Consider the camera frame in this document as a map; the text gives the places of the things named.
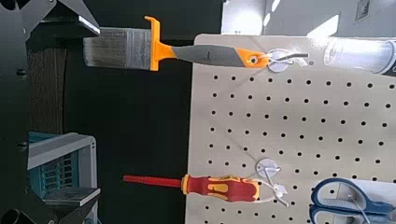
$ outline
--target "red and yellow handle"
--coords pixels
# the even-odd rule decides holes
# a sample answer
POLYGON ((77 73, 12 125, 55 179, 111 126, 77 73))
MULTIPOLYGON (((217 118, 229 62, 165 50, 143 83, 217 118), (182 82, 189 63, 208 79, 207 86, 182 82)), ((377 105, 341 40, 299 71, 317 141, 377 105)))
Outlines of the red and yellow handle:
POLYGON ((151 22, 150 70, 158 71, 159 62, 163 59, 180 59, 191 63, 214 66, 264 68, 269 59, 263 52, 248 49, 237 49, 225 46, 195 45, 172 47, 160 41, 160 23, 145 17, 151 22))
POLYGON ((255 180, 235 175, 223 177, 192 177, 185 175, 181 180, 184 194, 198 193, 213 196, 224 201, 256 202, 260 197, 260 186, 255 180))

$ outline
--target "black panel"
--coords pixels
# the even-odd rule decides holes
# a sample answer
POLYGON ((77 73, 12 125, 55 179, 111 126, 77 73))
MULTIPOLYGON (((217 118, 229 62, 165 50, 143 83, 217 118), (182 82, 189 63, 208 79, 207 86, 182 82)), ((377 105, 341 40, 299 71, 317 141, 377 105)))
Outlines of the black panel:
POLYGON ((193 40, 219 34, 222 0, 85 0, 100 26, 149 28, 144 16, 161 22, 162 39, 193 40))
POLYGON ((67 54, 65 132, 96 137, 99 217, 105 224, 184 223, 180 189, 126 184, 121 177, 187 173, 192 64, 164 61, 160 72, 89 68, 80 44, 67 54))

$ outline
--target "red screwdriver shaft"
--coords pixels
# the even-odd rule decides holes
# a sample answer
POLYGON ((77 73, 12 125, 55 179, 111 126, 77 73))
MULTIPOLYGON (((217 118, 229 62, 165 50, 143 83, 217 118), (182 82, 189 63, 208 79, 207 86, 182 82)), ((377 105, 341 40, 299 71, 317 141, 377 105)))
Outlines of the red screwdriver shaft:
POLYGON ((181 188, 181 180, 168 179, 151 176, 136 176, 136 175, 125 175, 122 180, 128 183, 141 183, 154 186, 163 186, 171 188, 181 188))

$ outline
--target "gray handle grip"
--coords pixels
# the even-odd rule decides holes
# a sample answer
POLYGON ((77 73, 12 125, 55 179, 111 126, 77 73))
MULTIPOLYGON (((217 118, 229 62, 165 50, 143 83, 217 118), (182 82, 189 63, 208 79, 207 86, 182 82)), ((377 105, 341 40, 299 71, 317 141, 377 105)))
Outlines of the gray handle grip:
POLYGON ((177 58, 191 63, 245 67, 234 48, 215 45, 172 47, 177 58))

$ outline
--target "blue scissors handle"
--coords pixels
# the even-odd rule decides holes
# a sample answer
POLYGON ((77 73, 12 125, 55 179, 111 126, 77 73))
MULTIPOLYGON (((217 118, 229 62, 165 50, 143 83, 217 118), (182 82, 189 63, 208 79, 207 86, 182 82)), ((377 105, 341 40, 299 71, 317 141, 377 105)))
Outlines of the blue scissors handle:
POLYGON ((389 203, 371 201, 364 191, 361 190, 361 188, 359 188, 356 184, 342 178, 325 179, 317 185, 311 195, 312 202, 316 206, 326 208, 329 211, 335 211, 336 213, 361 213, 359 207, 353 202, 338 199, 319 198, 318 195, 320 190, 324 186, 331 183, 340 183, 351 188, 358 195, 359 199, 357 201, 361 203, 361 210, 367 215, 388 215, 395 209, 394 206, 389 203))
MULTIPOLYGON (((340 223, 351 223, 351 224, 367 224, 367 221, 365 217, 361 213, 355 213, 355 212, 346 212, 346 211, 335 211, 332 209, 324 208, 324 207, 318 207, 316 205, 312 205, 309 208, 309 216, 312 220, 313 224, 318 224, 318 216, 320 213, 330 213, 333 214, 337 217, 343 217, 345 221, 341 221, 340 223)), ((390 224, 392 223, 390 221, 390 218, 388 215, 368 215, 367 216, 368 220, 370 220, 371 224, 390 224)))

